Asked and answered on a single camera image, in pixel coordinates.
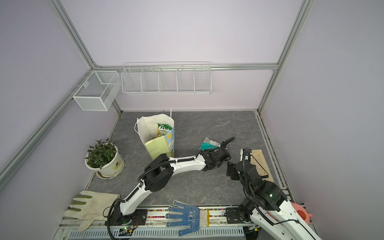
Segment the teal candy bag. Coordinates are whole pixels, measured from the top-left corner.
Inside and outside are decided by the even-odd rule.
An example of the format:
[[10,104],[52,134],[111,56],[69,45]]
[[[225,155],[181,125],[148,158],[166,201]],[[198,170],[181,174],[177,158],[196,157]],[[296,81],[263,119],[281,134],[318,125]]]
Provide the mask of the teal candy bag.
[[220,142],[214,141],[209,137],[205,137],[202,145],[199,147],[199,151],[213,150],[213,149],[219,148],[220,145],[221,145]]

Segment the yellow green spring tea bag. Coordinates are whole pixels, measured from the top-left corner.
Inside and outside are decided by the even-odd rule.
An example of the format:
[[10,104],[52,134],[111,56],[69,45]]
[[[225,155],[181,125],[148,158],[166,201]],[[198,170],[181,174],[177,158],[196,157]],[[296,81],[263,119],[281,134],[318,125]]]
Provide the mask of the yellow green spring tea bag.
[[168,124],[158,124],[158,130],[157,130],[156,137],[159,138],[159,137],[165,136],[172,129],[173,129],[173,127],[168,125]]

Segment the white paper bag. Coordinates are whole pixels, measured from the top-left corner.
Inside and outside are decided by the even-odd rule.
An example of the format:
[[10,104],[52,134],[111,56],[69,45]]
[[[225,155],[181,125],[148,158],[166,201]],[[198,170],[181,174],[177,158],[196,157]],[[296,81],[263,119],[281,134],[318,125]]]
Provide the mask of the white paper bag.
[[[168,124],[173,129],[165,136],[157,138],[158,124]],[[168,115],[158,114],[141,117],[137,119],[134,130],[139,135],[152,160],[161,154],[166,154],[168,157],[175,156],[175,121],[172,118],[172,111]]]

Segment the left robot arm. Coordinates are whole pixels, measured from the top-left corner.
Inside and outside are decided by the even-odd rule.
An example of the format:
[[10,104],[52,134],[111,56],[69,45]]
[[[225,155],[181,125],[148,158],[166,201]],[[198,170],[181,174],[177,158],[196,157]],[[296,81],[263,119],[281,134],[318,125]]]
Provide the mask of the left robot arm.
[[137,186],[124,198],[116,199],[109,207],[105,225],[123,226],[131,223],[137,207],[151,193],[162,190],[172,176],[191,171],[210,171],[219,168],[231,159],[227,145],[235,140],[229,138],[213,149],[199,150],[196,155],[171,158],[167,154],[159,155],[138,177]]

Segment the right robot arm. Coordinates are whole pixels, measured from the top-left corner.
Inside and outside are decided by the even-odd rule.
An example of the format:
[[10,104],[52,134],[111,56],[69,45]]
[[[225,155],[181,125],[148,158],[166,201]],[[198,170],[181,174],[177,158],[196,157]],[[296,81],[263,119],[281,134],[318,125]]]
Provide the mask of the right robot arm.
[[251,149],[242,149],[240,162],[228,163],[227,175],[240,181],[246,195],[239,205],[242,218],[276,240],[319,240],[283,190],[259,175],[253,158]]

